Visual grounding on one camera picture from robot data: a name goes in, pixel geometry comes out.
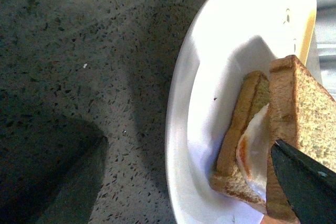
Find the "terrazzo countertop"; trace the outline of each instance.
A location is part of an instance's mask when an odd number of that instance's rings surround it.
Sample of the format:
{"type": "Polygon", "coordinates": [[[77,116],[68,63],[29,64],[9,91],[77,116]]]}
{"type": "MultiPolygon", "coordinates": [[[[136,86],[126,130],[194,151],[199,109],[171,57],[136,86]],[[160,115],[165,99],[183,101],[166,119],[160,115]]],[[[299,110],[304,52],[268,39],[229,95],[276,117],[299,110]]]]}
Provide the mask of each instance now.
{"type": "Polygon", "coordinates": [[[171,77],[205,0],[0,0],[1,223],[174,223],[171,77]]]}

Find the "bread crust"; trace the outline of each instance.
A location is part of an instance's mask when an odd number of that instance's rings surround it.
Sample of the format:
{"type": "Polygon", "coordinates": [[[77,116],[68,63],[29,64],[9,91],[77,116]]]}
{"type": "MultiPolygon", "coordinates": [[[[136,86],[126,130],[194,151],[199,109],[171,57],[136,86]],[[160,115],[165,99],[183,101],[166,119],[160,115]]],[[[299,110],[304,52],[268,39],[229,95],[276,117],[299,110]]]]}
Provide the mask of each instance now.
{"type": "Polygon", "coordinates": [[[266,75],[261,71],[249,73],[245,77],[230,128],[222,143],[217,159],[217,171],[210,178],[210,186],[214,190],[248,203],[264,214],[266,213],[265,201],[244,180],[238,168],[236,149],[250,120],[268,102],[269,82],[266,75]]]}
{"type": "Polygon", "coordinates": [[[331,118],[329,115],[320,118],[325,111],[329,112],[329,108],[321,112],[318,105],[314,105],[314,103],[322,103],[320,102],[320,99],[322,99],[332,108],[336,104],[329,92],[313,78],[294,55],[274,60],[271,63],[270,93],[271,142],[267,163],[267,214],[275,219],[299,223],[275,175],[270,149],[277,139],[282,139],[307,155],[315,155],[307,148],[303,148],[304,144],[300,143],[302,139],[307,139],[308,143],[305,143],[306,145],[315,145],[315,148],[321,151],[323,146],[316,143],[316,139],[323,138],[323,136],[318,136],[317,132],[319,130],[313,128],[312,130],[310,127],[312,124],[314,124],[313,127],[324,125],[331,118]],[[316,100],[310,102],[309,105],[304,104],[304,100],[307,100],[307,98],[316,100]]]}

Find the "white plate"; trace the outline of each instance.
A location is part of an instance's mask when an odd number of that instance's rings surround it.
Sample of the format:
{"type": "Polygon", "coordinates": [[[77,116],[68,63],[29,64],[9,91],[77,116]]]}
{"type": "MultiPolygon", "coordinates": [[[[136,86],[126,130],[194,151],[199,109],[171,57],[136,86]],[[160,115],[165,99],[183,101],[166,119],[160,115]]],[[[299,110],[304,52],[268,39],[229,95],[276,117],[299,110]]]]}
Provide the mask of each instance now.
{"type": "Polygon", "coordinates": [[[282,0],[207,0],[184,39],[166,118],[166,171],[177,223],[260,223],[208,178],[243,77],[293,53],[282,0]]]}

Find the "bread slice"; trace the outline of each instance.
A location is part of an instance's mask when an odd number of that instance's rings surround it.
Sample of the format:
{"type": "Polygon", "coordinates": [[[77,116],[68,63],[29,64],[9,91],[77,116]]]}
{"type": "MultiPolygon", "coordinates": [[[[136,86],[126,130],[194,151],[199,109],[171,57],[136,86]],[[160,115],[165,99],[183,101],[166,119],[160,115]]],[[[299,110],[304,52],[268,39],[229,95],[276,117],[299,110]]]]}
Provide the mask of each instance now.
{"type": "MultiPolygon", "coordinates": [[[[328,91],[292,55],[271,63],[270,92],[270,148],[275,140],[285,140],[336,171],[336,102],[328,91]]],[[[266,207],[273,218],[298,222],[278,183],[270,154],[266,207]]]]}
{"type": "Polygon", "coordinates": [[[216,172],[210,179],[214,190],[246,202],[262,213],[266,213],[265,201],[244,180],[238,168],[236,149],[253,116],[269,103],[269,96],[269,82],[264,73],[254,71],[245,77],[218,156],[216,172]]]}

